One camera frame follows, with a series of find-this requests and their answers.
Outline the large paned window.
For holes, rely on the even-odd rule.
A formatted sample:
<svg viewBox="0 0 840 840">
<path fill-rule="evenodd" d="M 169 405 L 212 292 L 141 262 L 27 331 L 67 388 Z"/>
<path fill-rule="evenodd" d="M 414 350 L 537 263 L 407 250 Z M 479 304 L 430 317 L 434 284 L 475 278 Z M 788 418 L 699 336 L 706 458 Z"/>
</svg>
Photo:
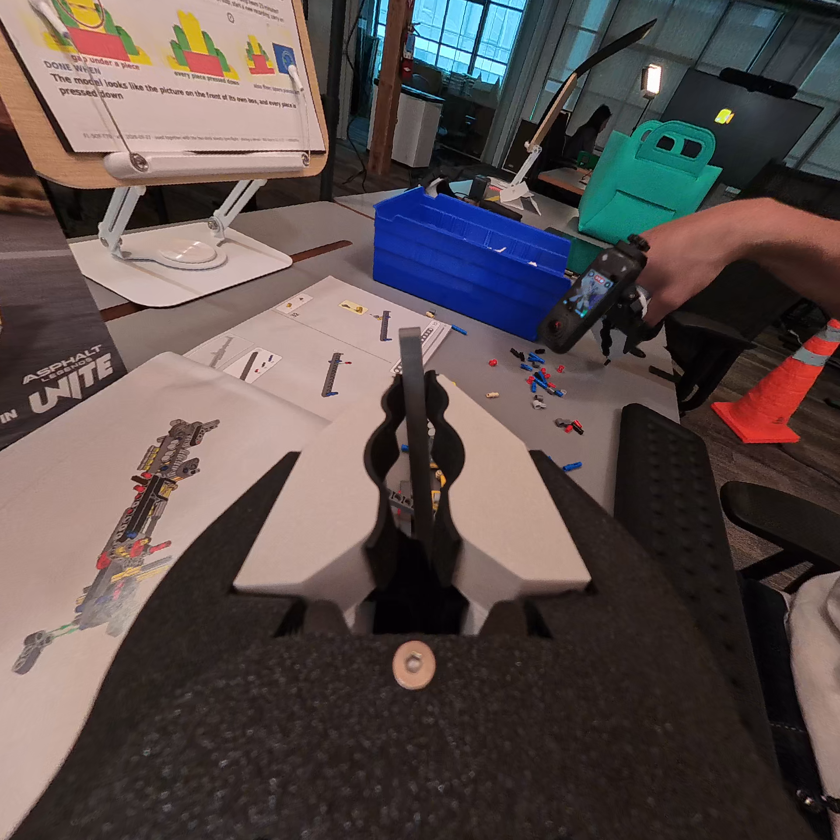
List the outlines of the large paned window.
<svg viewBox="0 0 840 840">
<path fill-rule="evenodd" d="M 414 59 L 448 76 L 502 85 L 528 0 L 417 0 Z"/>
</svg>

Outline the curved wooden desk lamp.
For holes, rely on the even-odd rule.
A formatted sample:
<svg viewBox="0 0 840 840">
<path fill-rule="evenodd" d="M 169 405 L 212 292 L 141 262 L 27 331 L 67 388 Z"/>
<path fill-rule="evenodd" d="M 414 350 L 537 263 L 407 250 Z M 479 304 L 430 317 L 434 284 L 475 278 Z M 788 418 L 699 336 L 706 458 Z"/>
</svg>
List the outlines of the curved wooden desk lamp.
<svg viewBox="0 0 840 840">
<path fill-rule="evenodd" d="M 530 178 L 537 159 L 542 154 L 542 139 L 548 138 L 553 125 L 557 121 L 557 115 L 561 115 L 564 102 L 570 101 L 578 82 L 579 82 L 588 67 L 597 67 L 597 66 L 601 66 L 606 59 L 618 56 L 619 51 L 638 43 L 655 25 L 658 25 L 658 20 L 651 20 L 651 23 L 638 25 L 638 29 L 633 29 L 631 33 L 611 40 L 609 48 L 601 48 L 599 52 L 594 52 L 588 59 L 584 59 L 584 66 L 578 66 L 578 67 L 570 71 L 570 77 L 561 85 L 561 90 L 555 94 L 553 107 L 546 108 L 546 115 L 542 115 L 542 121 L 540 121 L 533 139 L 523 145 L 523 150 L 528 150 L 528 159 L 523 159 L 523 166 L 518 167 L 514 179 L 506 183 L 506 186 L 499 189 L 499 204 L 513 208 L 518 198 L 530 198 L 528 178 Z"/>
</svg>

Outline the wooden post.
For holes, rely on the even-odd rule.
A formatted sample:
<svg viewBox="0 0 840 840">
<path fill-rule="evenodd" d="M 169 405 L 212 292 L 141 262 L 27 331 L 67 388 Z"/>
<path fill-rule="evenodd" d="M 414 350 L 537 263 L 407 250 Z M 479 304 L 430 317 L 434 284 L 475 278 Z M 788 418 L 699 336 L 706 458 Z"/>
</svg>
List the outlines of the wooden post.
<svg viewBox="0 0 840 840">
<path fill-rule="evenodd" d="M 376 94 L 376 127 L 369 145 L 369 175 L 385 178 L 390 175 L 393 161 L 393 130 L 397 130 L 397 107 L 402 90 L 402 33 L 414 23 L 414 0 L 390 0 L 387 23 L 385 23 L 385 52 L 381 52 L 381 76 Z"/>
</svg>

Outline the brick picture instruction sheet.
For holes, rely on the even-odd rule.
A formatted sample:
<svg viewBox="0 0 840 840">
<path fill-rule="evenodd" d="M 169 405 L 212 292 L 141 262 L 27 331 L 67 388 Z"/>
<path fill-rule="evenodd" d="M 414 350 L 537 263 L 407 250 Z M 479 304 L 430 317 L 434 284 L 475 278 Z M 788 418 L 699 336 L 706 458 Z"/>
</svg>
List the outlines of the brick picture instruction sheet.
<svg viewBox="0 0 840 840">
<path fill-rule="evenodd" d="M 73 152 L 325 152 L 288 0 L 4 0 Z"/>
</svg>

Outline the pile of small lego pins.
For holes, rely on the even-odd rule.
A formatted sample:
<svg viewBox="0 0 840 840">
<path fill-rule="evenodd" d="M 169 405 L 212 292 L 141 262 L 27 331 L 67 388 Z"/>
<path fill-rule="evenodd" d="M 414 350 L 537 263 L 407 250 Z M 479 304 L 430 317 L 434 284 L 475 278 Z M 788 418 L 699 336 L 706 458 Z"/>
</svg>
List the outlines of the pile of small lego pins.
<svg viewBox="0 0 840 840">
<path fill-rule="evenodd" d="M 553 382 L 553 373 L 546 368 L 546 347 L 537 347 L 537 350 L 518 350 L 518 347 L 513 347 L 508 350 L 513 357 L 514 357 L 514 363 L 518 363 L 518 368 L 528 375 L 523 377 L 523 386 L 528 386 L 528 392 L 530 392 L 530 405 L 540 412 L 540 408 L 548 408 L 548 400 L 555 396 L 555 400 L 561 400 L 561 396 L 567 396 L 567 392 L 557 386 L 557 382 Z M 587 433 L 587 427 L 584 427 L 584 422 L 579 418 L 555 418 L 555 426 L 564 430 L 564 433 Z"/>
</svg>

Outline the person's right forearm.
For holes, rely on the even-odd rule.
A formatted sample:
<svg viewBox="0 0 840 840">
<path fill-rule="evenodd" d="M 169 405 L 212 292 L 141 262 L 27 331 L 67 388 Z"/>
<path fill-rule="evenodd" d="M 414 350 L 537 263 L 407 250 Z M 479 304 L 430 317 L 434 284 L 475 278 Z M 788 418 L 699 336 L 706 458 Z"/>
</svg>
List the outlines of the person's right forearm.
<svg viewBox="0 0 840 840">
<path fill-rule="evenodd" d="M 728 263 L 753 262 L 779 282 L 840 317 L 840 224 L 773 202 L 749 198 L 687 217 L 673 306 L 706 290 Z"/>
</svg>

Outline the long dark grey lego beam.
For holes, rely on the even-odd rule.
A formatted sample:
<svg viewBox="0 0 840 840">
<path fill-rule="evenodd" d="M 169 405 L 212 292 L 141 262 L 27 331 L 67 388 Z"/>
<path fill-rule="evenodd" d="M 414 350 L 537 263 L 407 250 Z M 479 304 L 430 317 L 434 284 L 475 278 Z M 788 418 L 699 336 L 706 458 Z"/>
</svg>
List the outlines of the long dark grey lego beam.
<svg viewBox="0 0 840 840">
<path fill-rule="evenodd" d="M 429 412 L 425 412 L 425 363 L 423 330 L 401 330 L 401 365 L 402 365 L 402 408 L 407 408 L 407 446 L 417 510 L 417 541 L 430 557 L 434 550 L 434 506 L 430 506 L 430 467 L 429 467 Z"/>
</svg>

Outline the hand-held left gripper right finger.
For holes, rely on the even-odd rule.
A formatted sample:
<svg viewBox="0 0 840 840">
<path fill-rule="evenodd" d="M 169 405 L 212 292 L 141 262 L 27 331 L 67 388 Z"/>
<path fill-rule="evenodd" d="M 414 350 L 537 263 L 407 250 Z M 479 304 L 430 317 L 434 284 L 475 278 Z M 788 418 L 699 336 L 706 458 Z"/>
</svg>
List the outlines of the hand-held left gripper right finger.
<svg viewBox="0 0 840 840">
<path fill-rule="evenodd" d="M 499 601 L 584 593 L 594 574 L 540 479 L 530 449 L 448 375 L 444 422 L 455 430 L 464 465 L 441 472 L 462 541 L 453 585 L 464 600 L 459 637 L 479 637 Z"/>
</svg>

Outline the dark wall screen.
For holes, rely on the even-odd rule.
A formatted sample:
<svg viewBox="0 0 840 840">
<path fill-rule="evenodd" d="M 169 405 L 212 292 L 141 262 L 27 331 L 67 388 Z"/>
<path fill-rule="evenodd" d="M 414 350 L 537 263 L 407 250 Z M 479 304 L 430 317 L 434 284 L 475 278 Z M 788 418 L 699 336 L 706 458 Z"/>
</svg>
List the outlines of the dark wall screen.
<svg viewBox="0 0 840 840">
<path fill-rule="evenodd" d="M 785 161 L 823 107 L 796 101 L 793 85 L 722 67 L 688 67 L 662 121 L 687 121 L 717 138 L 719 183 L 745 189 L 770 161 Z"/>
</svg>

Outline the open lego instruction booklet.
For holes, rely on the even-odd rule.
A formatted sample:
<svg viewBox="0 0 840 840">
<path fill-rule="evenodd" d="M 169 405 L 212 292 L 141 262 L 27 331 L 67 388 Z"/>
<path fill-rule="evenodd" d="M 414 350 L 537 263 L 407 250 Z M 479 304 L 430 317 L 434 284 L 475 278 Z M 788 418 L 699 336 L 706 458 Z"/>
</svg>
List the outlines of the open lego instruction booklet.
<svg viewBox="0 0 840 840">
<path fill-rule="evenodd" d="M 0 831 L 75 748 L 138 613 L 286 453 L 449 326 L 334 275 L 191 353 L 158 353 L 4 449 Z"/>
</svg>

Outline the person's right hand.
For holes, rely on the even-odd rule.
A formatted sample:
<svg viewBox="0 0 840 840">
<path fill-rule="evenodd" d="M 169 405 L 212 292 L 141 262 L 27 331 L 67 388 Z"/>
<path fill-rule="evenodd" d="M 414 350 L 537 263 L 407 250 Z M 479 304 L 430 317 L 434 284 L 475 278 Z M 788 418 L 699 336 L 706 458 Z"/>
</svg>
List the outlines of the person's right hand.
<svg viewBox="0 0 840 840">
<path fill-rule="evenodd" d="M 644 326 L 658 326 L 666 313 L 693 298 L 705 258 L 699 258 L 683 219 L 647 231 L 644 241 L 647 263 L 638 284 L 647 296 Z"/>
</svg>

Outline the black tablet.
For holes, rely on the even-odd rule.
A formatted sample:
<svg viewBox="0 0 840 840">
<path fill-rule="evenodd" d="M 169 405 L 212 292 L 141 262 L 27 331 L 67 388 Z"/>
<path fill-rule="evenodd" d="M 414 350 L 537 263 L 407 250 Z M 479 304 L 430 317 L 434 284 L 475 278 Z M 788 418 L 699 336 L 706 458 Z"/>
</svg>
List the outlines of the black tablet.
<svg viewBox="0 0 840 840">
<path fill-rule="evenodd" d="M 575 275 L 584 275 L 584 273 L 594 268 L 594 262 L 597 262 L 601 250 L 611 247 L 609 241 L 578 240 L 578 235 L 570 235 L 570 234 L 564 234 L 564 231 L 555 231 L 555 227 L 548 227 L 546 234 L 561 235 L 561 240 L 570 241 L 570 250 L 567 250 L 567 271 L 570 271 Z"/>
</svg>

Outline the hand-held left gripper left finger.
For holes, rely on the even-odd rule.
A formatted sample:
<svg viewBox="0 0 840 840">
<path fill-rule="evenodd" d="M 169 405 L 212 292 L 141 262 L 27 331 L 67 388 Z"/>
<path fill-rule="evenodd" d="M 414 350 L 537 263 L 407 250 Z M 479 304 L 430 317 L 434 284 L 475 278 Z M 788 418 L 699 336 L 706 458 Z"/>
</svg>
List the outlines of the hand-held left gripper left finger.
<svg viewBox="0 0 840 840">
<path fill-rule="evenodd" d="M 351 632 L 373 631 L 376 588 L 362 543 L 379 521 L 381 493 L 362 465 L 385 393 L 365 393 L 314 433 L 236 578 L 242 595 L 297 595 L 340 608 Z"/>
</svg>

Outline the grey lego car chassis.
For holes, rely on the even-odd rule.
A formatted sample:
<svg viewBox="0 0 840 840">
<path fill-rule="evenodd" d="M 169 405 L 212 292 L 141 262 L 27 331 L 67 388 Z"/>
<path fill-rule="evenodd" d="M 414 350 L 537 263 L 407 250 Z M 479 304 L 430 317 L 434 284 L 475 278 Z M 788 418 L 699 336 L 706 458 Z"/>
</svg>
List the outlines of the grey lego car chassis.
<svg viewBox="0 0 840 840">
<path fill-rule="evenodd" d="M 439 515 L 441 499 L 444 499 L 444 486 L 448 486 L 448 475 L 439 467 L 434 458 L 429 461 L 429 467 L 430 467 L 430 512 Z M 401 517 L 401 521 L 417 517 L 414 484 L 411 482 L 401 482 L 401 486 L 390 490 L 390 510 L 393 510 L 393 517 Z"/>
</svg>

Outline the orange traffic cone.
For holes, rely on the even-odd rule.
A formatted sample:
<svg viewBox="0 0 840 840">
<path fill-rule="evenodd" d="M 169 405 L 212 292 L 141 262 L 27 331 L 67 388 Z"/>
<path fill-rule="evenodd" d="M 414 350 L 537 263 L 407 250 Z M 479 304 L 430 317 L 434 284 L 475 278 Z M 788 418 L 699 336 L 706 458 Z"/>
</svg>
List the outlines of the orange traffic cone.
<svg viewBox="0 0 840 840">
<path fill-rule="evenodd" d="M 740 438 L 740 445 L 796 445 L 791 415 L 800 408 L 824 363 L 840 345 L 840 323 L 814 336 L 793 357 L 773 368 L 756 388 L 734 402 L 712 402 L 709 408 Z"/>
</svg>

